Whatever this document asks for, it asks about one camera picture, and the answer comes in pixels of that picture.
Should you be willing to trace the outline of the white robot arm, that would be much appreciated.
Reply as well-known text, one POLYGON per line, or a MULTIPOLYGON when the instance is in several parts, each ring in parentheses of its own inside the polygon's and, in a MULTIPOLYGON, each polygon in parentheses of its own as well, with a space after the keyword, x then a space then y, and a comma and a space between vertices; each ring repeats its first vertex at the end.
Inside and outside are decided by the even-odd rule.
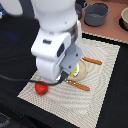
POLYGON ((75 0, 0 0, 5 11, 14 16, 34 18, 40 29, 31 47, 36 66, 47 85, 64 81, 82 56, 77 43, 81 40, 81 23, 75 0))

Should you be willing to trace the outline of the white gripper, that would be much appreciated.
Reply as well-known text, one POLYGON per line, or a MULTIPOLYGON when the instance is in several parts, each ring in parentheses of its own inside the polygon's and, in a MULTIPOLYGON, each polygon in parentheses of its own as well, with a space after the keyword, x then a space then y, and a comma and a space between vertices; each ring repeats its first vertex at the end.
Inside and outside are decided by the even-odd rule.
POLYGON ((82 50, 78 47, 82 30, 79 21, 66 32, 48 34, 39 30, 36 40, 31 47, 36 57, 36 67, 45 82, 53 83, 60 72, 70 75, 79 59, 82 50))

